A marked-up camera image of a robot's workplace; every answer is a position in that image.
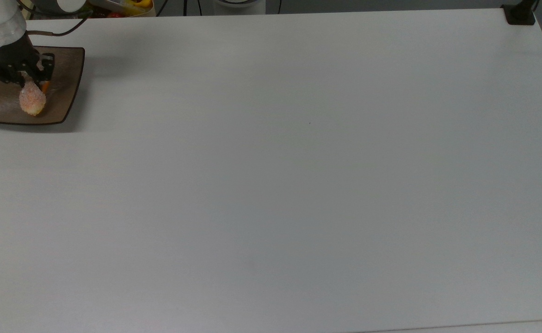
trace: cable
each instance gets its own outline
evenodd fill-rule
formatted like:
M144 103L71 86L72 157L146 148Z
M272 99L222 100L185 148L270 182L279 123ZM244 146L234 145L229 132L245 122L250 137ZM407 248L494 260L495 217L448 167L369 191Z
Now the cable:
M77 28L79 28L81 25L83 25L83 23L86 22L86 20L90 18L90 15L92 15L92 11L90 11L88 16L84 17L82 21L78 22L77 25L74 25L73 28L71 28L70 30L66 32L55 33L55 32L50 32L50 31L43 31L43 30L31 30L31 31L27 31L26 33L28 33L29 35L41 35L41 36L54 36L54 37L65 36L73 32Z
M160 7L160 10L156 14L156 16L160 16L160 14L162 13L162 9L164 9L164 6L166 6L167 2L168 0L164 0L164 3L162 4L162 7Z

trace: white tabletop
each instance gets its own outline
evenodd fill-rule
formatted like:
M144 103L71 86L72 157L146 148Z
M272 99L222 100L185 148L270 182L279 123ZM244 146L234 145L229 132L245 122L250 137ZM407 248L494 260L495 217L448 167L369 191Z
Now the white tabletop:
M538 25L92 19L32 40L86 65L64 124L0 125L0 333L542 320Z

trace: white container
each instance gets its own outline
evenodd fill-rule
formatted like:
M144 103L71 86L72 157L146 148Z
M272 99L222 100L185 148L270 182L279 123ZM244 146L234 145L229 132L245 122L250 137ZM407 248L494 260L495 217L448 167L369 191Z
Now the white container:
M125 16L135 17L138 15L144 15L154 8L154 2L152 1L152 8L144 8L134 6L131 0L88 0L92 5L99 6L104 9L109 9L112 12L121 13Z

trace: robotic arm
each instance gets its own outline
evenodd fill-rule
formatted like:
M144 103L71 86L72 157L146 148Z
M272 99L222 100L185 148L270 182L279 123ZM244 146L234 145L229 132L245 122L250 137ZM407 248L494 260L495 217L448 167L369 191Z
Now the robotic arm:
M68 11L75 11L84 4L84 0L53 2ZM51 80L54 63L55 55L40 55L32 46L26 33L26 21L18 10L16 0L0 0L0 81L24 86L22 73L26 73L40 85L41 81Z

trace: square plate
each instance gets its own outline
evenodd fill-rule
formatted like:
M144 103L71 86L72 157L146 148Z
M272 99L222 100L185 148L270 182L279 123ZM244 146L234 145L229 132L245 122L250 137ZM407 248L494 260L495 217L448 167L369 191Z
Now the square plate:
M70 112L84 68L84 48L35 46L35 49L39 53L55 54L55 69L45 94L45 108L38 116L30 116L20 108L21 87L0 81L0 124L59 124Z

